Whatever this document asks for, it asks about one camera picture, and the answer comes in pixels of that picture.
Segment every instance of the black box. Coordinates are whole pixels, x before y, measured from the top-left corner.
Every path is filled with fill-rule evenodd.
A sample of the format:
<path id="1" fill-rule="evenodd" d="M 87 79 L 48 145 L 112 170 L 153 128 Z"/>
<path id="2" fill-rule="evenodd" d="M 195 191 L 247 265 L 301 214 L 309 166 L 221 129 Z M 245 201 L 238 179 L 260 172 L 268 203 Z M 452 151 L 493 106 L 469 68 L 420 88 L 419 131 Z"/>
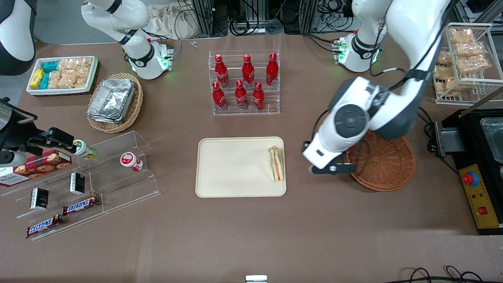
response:
<path id="1" fill-rule="evenodd" d="M 49 202 L 48 190 L 39 188 L 32 189 L 32 199 L 30 202 L 31 209 L 36 210 L 47 209 L 48 202 Z"/>
<path id="2" fill-rule="evenodd" d="M 79 173 L 72 173 L 70 180 L 70 192 L 83 195 L 85 191 L 86 178 Z"/>

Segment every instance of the yellow snack box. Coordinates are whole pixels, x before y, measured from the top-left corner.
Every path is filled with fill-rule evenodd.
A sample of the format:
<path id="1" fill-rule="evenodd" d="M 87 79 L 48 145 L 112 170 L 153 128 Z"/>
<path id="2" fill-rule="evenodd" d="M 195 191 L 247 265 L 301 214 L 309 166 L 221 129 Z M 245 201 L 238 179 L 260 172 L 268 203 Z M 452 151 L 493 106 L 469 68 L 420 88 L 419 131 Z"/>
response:
<path id="1" fill-rule="evenodd" d="M 44 70 L 42 70 L 42 68 L 38 68 L 33 74 L 32 79 L 30 80 L 30 87 L 32 87 L 33 89 L 38 89 L 44 75 Z"/>

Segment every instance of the aluminum foil container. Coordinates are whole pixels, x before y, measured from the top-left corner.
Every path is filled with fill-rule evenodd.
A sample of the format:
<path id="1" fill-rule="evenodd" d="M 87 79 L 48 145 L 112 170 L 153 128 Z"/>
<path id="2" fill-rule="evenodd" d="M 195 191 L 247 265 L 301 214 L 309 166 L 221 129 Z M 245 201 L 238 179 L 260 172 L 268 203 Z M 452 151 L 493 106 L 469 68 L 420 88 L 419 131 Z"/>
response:
<path id="1" fill-rule="evenodd" d="M 134 89 L 134 82 L 128 79 L 105 80 L 88 108 L 88 116 L 99 122 L 124 122 Z"/>

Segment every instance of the yellow control panel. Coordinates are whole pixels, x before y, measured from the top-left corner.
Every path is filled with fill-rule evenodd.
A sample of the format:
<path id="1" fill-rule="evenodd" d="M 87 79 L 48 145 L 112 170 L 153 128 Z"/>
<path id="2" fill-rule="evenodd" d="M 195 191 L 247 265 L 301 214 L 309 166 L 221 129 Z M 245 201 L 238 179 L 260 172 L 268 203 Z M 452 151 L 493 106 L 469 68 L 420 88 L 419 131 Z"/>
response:
<path id="1" fill-rule="evenodd" d="M 487 195 L 477 164 L 459 170 L 459 176 L 479 229 L 499 228 L 499 222 Z"/>

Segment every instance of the red and white bottle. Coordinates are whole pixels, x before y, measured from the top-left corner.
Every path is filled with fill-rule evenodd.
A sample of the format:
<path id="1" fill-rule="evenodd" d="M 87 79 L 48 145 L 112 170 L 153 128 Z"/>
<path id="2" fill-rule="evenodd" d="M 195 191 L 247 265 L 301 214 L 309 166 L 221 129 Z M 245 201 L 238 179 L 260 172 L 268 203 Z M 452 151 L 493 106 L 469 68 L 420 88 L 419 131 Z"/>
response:
<path id="1" fill-rule="evenodd" d="M 143 168 L 143 161 L 132 152 L 126 152 L 121 156 L 121 164 L 124 167 L 131 168 L 134 172 L 138 172 Z"/>
<path id="2" fill-rule="evenodd" d="M 256 111 L 262 111 L 264 109 L 264 99 L 265 94 L 262 90 L 262 84 L 260 82 L 256 82 L 255 90 L 253 91 L 253 106 Z"/>
<path id="3" fill-rule="evenodd" d="M 278 55 L 271 52 L 271 54 L 269 54 L 269 63 L 267 63 L 266 67 L 266 84 L 270 87 L 276 87 L 278 85 L 278 72 L 280 68 L 276 59 L 278 59 Z"/>
<path id="4" fill-rule="evenodd" d="M 223 90 L 220 89 L 220 85 L 218 82 L 213 82 L 213 101 L 215 102 L 217 111 L 227 110 L 227 103 L 225 102 L 225 95 Z"/>
<path id="5" fill-rule="evenodd" d="M 243 82 L 244 82 L 244 87 L 247 89 L 250 89 L 254 87 L 254 82 L 255 82 L 255 68 L 252 65 L 252 57 L 249 54 L 245 54 L 243 56 Z"/>
<path id="6" fill-rule="evenodd" d="M 222 55 L 215 55 L 215 73 L 217 73 L 217 80 L 220 86 L 227 88 L 229 86 L 229 72 L 227 71 L 227 66 L 224 64 Z"/>
<path id="7" fill-rule="evenodd" d="M 246 100 L 246 90 L 243 88 L 243 81 L 237 80 L 236 91 L 234 92 L 236 96 L 237 107 L 240 110 L 248 109 L 248 100 Z"/>

